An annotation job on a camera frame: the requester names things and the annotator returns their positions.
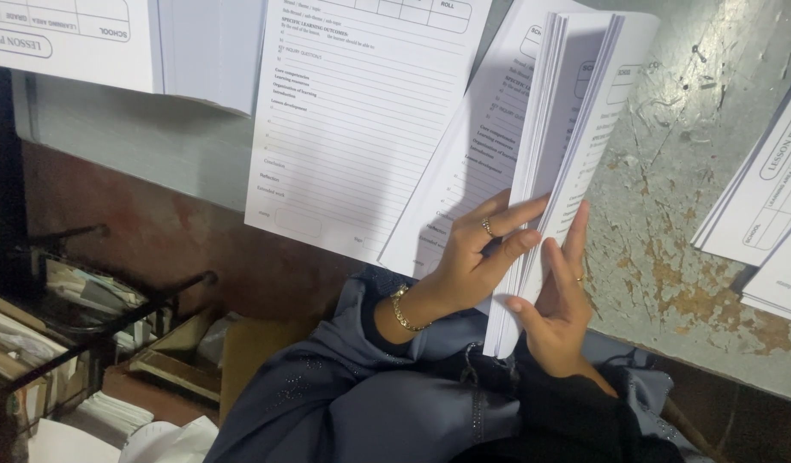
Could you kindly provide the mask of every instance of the ring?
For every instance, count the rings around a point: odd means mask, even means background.
[[[490,217],[485,216],[484,219],[481,221],[481,226],[484,227],[484,230],[487,231],[490,237],[497,238],[495,235],[493,235],[493,231],[490,230]]]

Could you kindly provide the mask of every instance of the fingernail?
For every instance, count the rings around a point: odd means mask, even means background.
[[[526,247],[533,247],[537,240],[538,237],[535,231],[527,231],[524,233],[524,236],[521,237],[521,244]]]

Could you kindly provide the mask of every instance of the gold bracelet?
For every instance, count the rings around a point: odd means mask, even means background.
[[[409,321],[407,321],[407,319],[404,318],[403,315],[401,314],[401,308],[399,307],[399,304],[401,303],[401,296],[403,296],[408,289],[409,288],[407,288],[407,285],[402,284],[401,286],[398,287],[398,291],[393,292],[392,296],[390,296],[393,299],[393,309],[395,311],[395,318],[397,318],[399,323],[401,323],[401,326],[403,326],[407,330],[410,330],[412,332],[425,330],[429,325],[422,327],[412,326],[409,323]]]

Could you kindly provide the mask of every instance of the finger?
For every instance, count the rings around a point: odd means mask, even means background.
[[[532,221],[544,212],[547,202],[549,202],[549,194],[524,201],[524,203],[510,207],[502,213],[491,216],[490,228],[493,229],[493,235],[496,237],[509,235],[514,229]]]
[[[528,334],[535,335],[546,330],[545,321],[541,313],[526,299],[510,296],[504,301],[504,304],[515,313],[518,321],[521,322]]]
[[[528,250],[538,246],[540,242],[541,233],[538,233],[538,230],[521,230],[513,233],[491,256],[483,259],[475,271],[480,272],[485,281],[498,284],[512,263]]]
[[[472,211],[458,217],[456,222],[458,222],[459,225],[469,225],[472,222],[478,222],[480,224],[485,216],[493,216],[497,213],[504,212],[509,203],[510,189],[508,188],[504,189],[498,195],[495,195],[492,198],[484,201]]]
[[[564,258],[569,263],[576,279],[584,275],[584,246],[587,241],[587,222],[589,220],[589,202],[581,201],[575,218],[572,219],[570,231],[564,241]]]
[[[553,238],[547,238],[544,241],[544,255],[550,263],[555,277],[555,285],[558,287],[558,293],[561,295],[564,304],[565,317],[570,320],[573,316],[580,314],[579,310],[586,308],[587,303],[584,299],[584,290],[575,278],[569,264],[567,264],[561,248]]]

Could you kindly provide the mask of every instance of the worn table surface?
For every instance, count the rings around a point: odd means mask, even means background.
[[[589,192],[591,328],[791,398],[791,322],[729,290],[689,240],[791,85],[791,0],[584,0],[662,19]],[[479,56],[509,6],[494,0]],[[252,121],[16,72],[20,135],[243,210]]]

